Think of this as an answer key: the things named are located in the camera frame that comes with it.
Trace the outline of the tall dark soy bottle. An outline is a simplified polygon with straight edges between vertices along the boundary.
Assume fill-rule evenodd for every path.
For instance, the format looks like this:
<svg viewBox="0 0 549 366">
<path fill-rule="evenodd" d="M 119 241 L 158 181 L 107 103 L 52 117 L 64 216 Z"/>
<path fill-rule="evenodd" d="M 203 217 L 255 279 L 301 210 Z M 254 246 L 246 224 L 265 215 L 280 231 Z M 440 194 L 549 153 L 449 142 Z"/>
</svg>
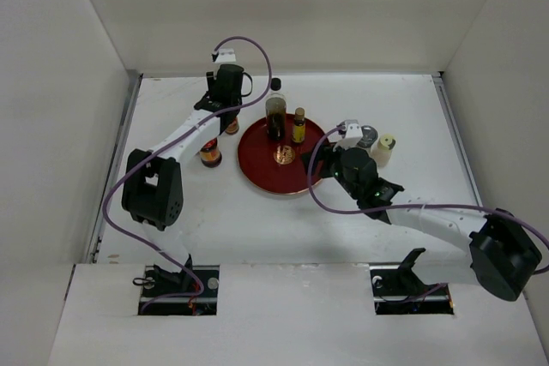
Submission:
<svg viewBox="0 0 549 366">
<path fill-rule="evenodd" d="M 281 79 L 274 77 L 265 101 L 267 135 L 273 141 L 281 141 L 286 133 L 287 102 L 281 86 Z"/>
</svg>

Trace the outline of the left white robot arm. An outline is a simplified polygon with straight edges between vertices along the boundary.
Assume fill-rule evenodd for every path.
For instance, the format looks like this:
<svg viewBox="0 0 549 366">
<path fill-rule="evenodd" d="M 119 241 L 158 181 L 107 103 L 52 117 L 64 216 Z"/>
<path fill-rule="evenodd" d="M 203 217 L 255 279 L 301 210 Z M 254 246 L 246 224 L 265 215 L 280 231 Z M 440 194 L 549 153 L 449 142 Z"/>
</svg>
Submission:
<svg viewBox="0 0 549 366">
<path fill-rule="evenodd" d="M 156 146 L 135 149 L 128 156 L 121 206 L 145 227 L 145 241 L 157 250 L 166 243 L 154 233 L 174 225 L 183 211 L 183 168 L 235 122 L 247 76 L 244 68 L 232 63 L 208 72 L 207 91 L 184 123 Z"/>
</svg>

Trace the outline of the yellow cap sauce bottle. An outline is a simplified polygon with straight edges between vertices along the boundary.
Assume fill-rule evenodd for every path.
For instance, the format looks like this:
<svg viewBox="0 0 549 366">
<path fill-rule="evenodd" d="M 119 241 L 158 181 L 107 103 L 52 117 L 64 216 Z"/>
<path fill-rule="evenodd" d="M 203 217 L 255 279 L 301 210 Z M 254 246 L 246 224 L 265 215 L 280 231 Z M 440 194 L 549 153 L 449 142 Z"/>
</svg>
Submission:
<svg viewBox="0 0 549 366">
<path fill-rule="evenodd" d="M 231 123 L 228 124 L 228 126 L 225 129 L 225 133 L 227 135 L 235 135 L 239 131 L 239 122 L 238 118 L 235 117 Z"/>
</svg>

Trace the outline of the red lid sauce jar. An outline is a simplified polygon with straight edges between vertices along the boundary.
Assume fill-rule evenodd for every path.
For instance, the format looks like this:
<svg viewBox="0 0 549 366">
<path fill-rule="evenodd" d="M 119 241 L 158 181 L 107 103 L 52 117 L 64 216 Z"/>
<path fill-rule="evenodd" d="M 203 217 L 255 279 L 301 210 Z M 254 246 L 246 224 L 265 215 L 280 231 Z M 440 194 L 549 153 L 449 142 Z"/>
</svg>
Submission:
<svg viewBox="0 0 549 366">
<path fill-rule="evenodd" d="M 202 164 L 208 168 L 215 168 L 222 161 L 222 154 L 219 149 L 218 139 L 208 141 L 199 152 Z"/>
</svg>

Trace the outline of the small yellow label bottle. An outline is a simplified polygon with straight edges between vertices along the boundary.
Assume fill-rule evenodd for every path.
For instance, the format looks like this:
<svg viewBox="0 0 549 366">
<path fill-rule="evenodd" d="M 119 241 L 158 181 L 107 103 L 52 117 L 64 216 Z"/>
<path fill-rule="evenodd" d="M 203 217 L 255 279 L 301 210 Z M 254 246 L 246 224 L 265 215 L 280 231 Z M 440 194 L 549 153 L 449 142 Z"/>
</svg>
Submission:
<svg viewBox="0 0 549 366">
<path fill-rule="evenodd" d="M 305 141 L 305 109 L 298 107 L 293 116 L 292 141 L 301 144 Z"/>
</svg>

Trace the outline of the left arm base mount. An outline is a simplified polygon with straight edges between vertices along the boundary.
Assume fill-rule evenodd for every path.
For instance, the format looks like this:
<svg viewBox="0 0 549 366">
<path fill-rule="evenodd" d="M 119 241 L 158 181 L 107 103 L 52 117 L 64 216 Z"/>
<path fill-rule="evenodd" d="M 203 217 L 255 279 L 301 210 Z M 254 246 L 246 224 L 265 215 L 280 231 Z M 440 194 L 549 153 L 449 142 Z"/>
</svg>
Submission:
<svg viewBox="0 0 549 366">
<path fill-rule="evenodd" d="M 158 265 L 147 266 L 132 285 L 140 288 L 138 315 L 209 316 L 217 314 L 220 267 L 193 267 L 200 285 L 184 271 L 168 272 Z"/>
</svg>

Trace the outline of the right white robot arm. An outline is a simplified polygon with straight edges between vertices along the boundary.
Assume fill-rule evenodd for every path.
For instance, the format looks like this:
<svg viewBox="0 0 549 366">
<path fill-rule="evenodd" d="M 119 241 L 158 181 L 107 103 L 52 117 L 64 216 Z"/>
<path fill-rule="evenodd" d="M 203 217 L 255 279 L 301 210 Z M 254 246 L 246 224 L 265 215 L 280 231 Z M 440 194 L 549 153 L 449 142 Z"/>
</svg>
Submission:
<svg viewBox="0 0 549 366">
<path fill-rule="evenodd" d="M 438 207 L 408 197 L 401 185 L 380 177 L 375 161 L 357 147 L 322 146 L 301 160 L 307 177 L 333 178 L 370 219 L 419 231 L 459 249 L 454 257 L 436 257 L 426 247 L 417 247 L 400 262 L 373 265 L 376 297 L 417 300 L 448 283 L 461 283 L 479 285 L 494 297 L 514 302 L 528 281 L 543 272 L 542 254 L 525 226 L 502 209 Z"/>
</svg>

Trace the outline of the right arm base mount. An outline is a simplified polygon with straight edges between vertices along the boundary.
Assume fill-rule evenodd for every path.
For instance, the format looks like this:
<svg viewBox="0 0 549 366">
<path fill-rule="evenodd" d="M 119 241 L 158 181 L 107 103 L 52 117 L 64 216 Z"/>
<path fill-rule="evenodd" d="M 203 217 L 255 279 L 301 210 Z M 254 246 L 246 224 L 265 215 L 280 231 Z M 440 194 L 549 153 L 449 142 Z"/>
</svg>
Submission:
<svg viewBox="0 0 549 366">
<path fill-rule="evenodd" d="M 413 249 L 401 262 L 369 267 L 374 310 L 377 315 L 453 315 L 449 287 L 427 285 L 413 272 L 425 248 Z"/>
</svg>

